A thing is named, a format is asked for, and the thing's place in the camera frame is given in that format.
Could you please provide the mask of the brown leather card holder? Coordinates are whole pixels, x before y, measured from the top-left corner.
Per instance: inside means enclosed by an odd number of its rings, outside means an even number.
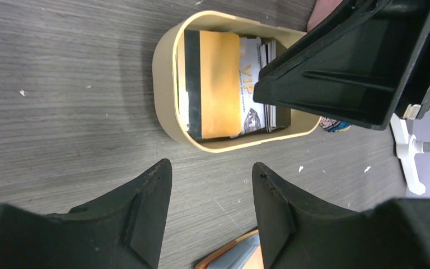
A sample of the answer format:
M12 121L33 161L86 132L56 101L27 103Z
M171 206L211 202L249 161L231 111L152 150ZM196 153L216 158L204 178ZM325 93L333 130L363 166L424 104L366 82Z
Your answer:
M254 229L225 244L197 262L195 268L254 268L263 269L259 230Z

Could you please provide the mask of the gold credit card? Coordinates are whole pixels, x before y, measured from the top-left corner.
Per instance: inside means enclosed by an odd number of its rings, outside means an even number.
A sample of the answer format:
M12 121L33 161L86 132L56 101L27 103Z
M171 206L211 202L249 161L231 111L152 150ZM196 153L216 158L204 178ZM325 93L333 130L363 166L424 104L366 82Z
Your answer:
M195 140L241 132L240 38L235 33L185 30L188 134Z

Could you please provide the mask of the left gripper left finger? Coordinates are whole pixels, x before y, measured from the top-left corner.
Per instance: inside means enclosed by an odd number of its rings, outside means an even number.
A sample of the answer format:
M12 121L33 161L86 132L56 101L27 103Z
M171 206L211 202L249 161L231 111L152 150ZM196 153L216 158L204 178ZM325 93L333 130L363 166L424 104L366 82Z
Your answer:
M66 214L0 203L0 268L157 268L171 188L162 159Z

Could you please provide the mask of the white VIP card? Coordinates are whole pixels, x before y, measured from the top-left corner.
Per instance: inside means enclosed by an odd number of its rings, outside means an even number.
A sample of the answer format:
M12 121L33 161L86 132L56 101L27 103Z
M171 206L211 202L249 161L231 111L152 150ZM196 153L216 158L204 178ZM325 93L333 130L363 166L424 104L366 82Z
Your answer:
M265 106L254 101L254 87L259 81L261 70L260 46L259 38L240 39L240 135L266 127Z

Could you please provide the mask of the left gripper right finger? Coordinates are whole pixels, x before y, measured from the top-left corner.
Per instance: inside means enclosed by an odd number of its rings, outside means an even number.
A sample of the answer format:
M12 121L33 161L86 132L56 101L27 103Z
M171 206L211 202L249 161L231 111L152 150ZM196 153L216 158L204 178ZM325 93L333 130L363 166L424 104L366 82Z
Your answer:
M356 212L252 170L265 268L430 268L430 199L392 198Z

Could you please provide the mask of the beige oval card tray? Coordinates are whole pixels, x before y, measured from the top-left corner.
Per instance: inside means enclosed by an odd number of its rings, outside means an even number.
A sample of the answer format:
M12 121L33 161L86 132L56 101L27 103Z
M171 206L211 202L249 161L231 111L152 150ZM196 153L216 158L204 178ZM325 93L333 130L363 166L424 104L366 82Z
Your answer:
M152 59L155 112L163 130L176 142L205 152L222 153L272 141L287 140L310 134L319 125L320 116L291 110L291 124L271 133L258 133L239 138L197 142L183 129L178 108L176 51L185 29L230 31L275 39L284 47L298 42L305 32L262 24L259 21L223 12L205 10L189 16L168 30L159 40Z

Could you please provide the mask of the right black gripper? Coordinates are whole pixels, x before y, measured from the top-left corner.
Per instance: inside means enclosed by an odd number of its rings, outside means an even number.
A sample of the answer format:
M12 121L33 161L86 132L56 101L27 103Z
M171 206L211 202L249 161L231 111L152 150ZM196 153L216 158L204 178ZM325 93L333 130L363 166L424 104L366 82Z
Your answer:
M342 1L277 56L259 103L384 130L430 110L430 1Z

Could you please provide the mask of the colourful comic print garment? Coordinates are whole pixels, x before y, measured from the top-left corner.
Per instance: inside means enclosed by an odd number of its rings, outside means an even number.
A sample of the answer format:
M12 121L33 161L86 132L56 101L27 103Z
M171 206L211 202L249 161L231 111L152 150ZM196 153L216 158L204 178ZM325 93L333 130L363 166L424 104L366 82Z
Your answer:
M352 126L349 123L342 122L336 119L327 118L327 117L321 117L319 126L329 132L329 133L336 133L336 132L343 132L350 129Z

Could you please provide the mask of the white metal clothes rack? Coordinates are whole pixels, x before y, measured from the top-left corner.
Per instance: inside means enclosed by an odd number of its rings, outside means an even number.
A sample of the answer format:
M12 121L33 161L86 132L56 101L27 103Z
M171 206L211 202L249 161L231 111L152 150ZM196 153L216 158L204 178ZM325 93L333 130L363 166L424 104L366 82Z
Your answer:
M423 195L426 187L420 182L415 156L430 153L430 142L417 140L414 134L408 132L406 120L393 114L390 126L394 135L396 155L401 162L408 190L416 195Z

